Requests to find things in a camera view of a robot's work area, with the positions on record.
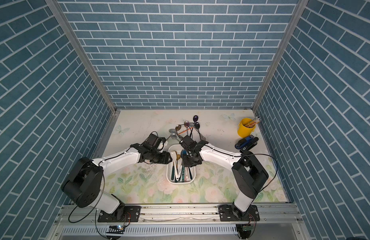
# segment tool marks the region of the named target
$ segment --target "aluminum frame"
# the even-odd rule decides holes
[[[131,226],[140,225],[146,227],[150,225],[194,225],[194,224],[214,224],[217,227],[222,224],[246,224],[242,221],[221,222],[218,212],[220,204],[136,204],[141,206],[139,221],[131,223]],[[310,239],[302,217],[295,203],[255,203],[258,208],[260,220],[257,224],[292,224],[297,240]],[[91,228],[94,223],[95,212],[89,214],[87,218],[79,223],[69,223],[68,216],[75,205],[64,205],[56,218],[53,228],[49,232],[47,240],[58,240],[65,227],[84,226]],[[86,207],[76,209],[71,216],[71,220],[78,220],[85,216],[92,208]],[[107,225],[117,225],[117,223],[97,223],[98,227],[103,228]]]
[[[106,104],[111,109],[112,113],[116,112],[116,107],[113,101],[111,100],[109,94],[106,92],[104,85],[102,84],[99,76],[97,75],[96,70],[94,69],[92,63],[90,62],[87,54],[84,51],[83,46],[77,39],[75,32],[73,31],[72,26],[69,24],[67,17],[63,13],[60,5],[58,4],[57,0],[45,0],[49,9],[53,13],[54,17],[56,18],[58,24],[60,25],[61,29],[64,31],[65,35],[67,36],[69,42],[72,44],[74,50],[76,51],[78,57],[80,58],[81,62],[83,63],[85,69],[88,71],[89,75],[91,76],[94,84],[96,84],[98,90],[100,91],[102,97],[104,98]]]
[[[286,27],[285,33],[282,36],[282,40],[280,42],[280,45],[277,48],[277,51],[274,55],[274,59],[272,64],[270,65],[268,72],[266,73],[266,76],[264,78],[264,81],[259,89],[259,92],[257,94],[257,97],[255,99],[255,102],[253,103],[252,110],[255,113],[257,108],[259,107],[259,104],[264,97],[264,94],[266,92],[266,89],[268,89],[268,86],[270,84],[270,81],[272,80],[272,77],[274,75],[274,72],[276,71],[276,68],[281,60],[281,57],[287,47],[287,44],[289,43],[289,40],[292,38],[293,32],[295,30],[295,27],[297,26],[298,21],[300,20],[300,17],[302,16],[303,11],[305,10],[305,7],[307,5],[307,2],[309,0],[299,0],[295,10],[293,12],[293,15],[290,19],[289,24]]]

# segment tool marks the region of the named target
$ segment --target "mounting plate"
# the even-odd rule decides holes
[[[258,209],[256,205],[251,204],[247,211],[249,212],[250,215],[253,216],[253,218],[255,218],[255,221],[259,221]],[[237,219],[233,215],[231,205],[224,204],[224,205],[219,206],[218,212],[220,213],[221,222],[237,221]],[[251,218],[250,215],[242,219],[241,221],[245,221],[245,222],[246,221],[249,222],[250,220],[253,221],[253,218]]]
[[[129,214],[130,214],[130,222],[138,222],[138,218],[140,217],[140,210],[141,210],[140,206],[125,206],[124,214],[127,217],[126,219],[127,222],[129,221]],[[98,216],[97,222],[123,222],[124,220],[125,219],[122,218],[120,221],[118,219],[115,219],[111,214],[107,214],[106,212],[101,211],[100,215]]]

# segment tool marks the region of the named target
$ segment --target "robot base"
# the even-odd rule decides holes
[[[112,214],[108,214],[101,210],[97,222],[123,222],[125,220],[124,216],[126,216],[126,222],[128,222],[129,214],[130,222],[138,222],[140,210],[140,206],[124,206],[120,204]]]
[[[220,205],[218,207],[218,211],[220,213],[220,221],[221,222],[231,222],[231,221],[259,221],[258,209],[257,206],[251,204],[250,207],[246,210],[246,212],[242,213],[239,209],[237,209],[234,204],[228,205]]]

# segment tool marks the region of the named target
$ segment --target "white plastic tray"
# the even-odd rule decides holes
[[[168,149],[168,152],[172,152],[172,151],[176,151],[177,154],[180,154],[181,151],[183,150],[183,147],[180,145],[180,144],[175,144],[175,145],[172,145],[169,147]],[[195,167],[191,167],[190,168],[190,173],[192,174],[192,180],[190,180],[189,182],[174,182],[175,180],[172,180],[172,167],[173,167],[173,161],[170,162],[169,164],[167,164],[167,167],[166,167],[166,178],[168,179],[168,181],[172,184],[189,184],[191,182],[194,181],[195,177],[196,177],[196,168]]]

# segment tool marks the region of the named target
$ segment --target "metal rail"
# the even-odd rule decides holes
[[[270,81],[272,80],[272,77],[274,75],[274,72],[276,71],[276,68],[281,60],[281,57],[287,47],[287,44],[289,43],[289,40],[292,38],[293,32],[295,30],[295,27],[297,26],[298,21],[300,20],[300,17],[305,10],[305,7],[307,5],[307,2],[309,0],[299,0],[297,3],[297,6],[295,7],[295,10],[293,12],[293,15],[290,19],[289,24],[286,27],[285,33],[282,36],[282,40],[280,42],[280,45],[277,48],[276,54],[274,55],[274,59],[272,64],[270,65],[268,72],[266,73],[266,76],[264,78],[264,82],[261,85],[261,88],[259,89],[259,92],[257,94],[257,97],[255,99],[255,102],[253,104],[252,110],[255,112],[257,108],[259,107],[259,104],[264,97],[264,94],[266,92],[266,89],[268,88]]]
[[[65,35],[67,36],[69,42],[72,44],[74,50],[76,51],[78,57],[81,59],[85,69],[88,71],[89,75],[91,76],[94,84],[96,84],[98,90],[100,91],[102,97],[104,98],[106,104],[111,109],[112,113],[115,113],[116,107],[112,102],[109,94],[106,92],[104,85],[101,83],[100,78],[98,77],[96,70],[94,69],[92,63],[90,62],[87,54],[85,53],[82,45],[78,41],[75,32],[72,29],[72,26],[69,24],[67,17],[63,13],[60,5],[58,4],[57,0],[45,0],[48,4],[49,9],[53,13],[54,17],[56,18],[58,24],[64,31]]]
[[[203,223],[246,223],[241,221],[221,222],[218,212],[220,204],[139,204],[141,212],[139,221],[131,225],[141,224],[203,224]],[[302,223],[302,217],[294,203],[256,203],[260,221],[257,223]],[[58,214],[55,225],[73,225],[68,216],[75,205],[64,205]],[[92,208],[77,208],[71,215],[75,221],[85,216]],[[94,212],[76,225],[92,225]]]

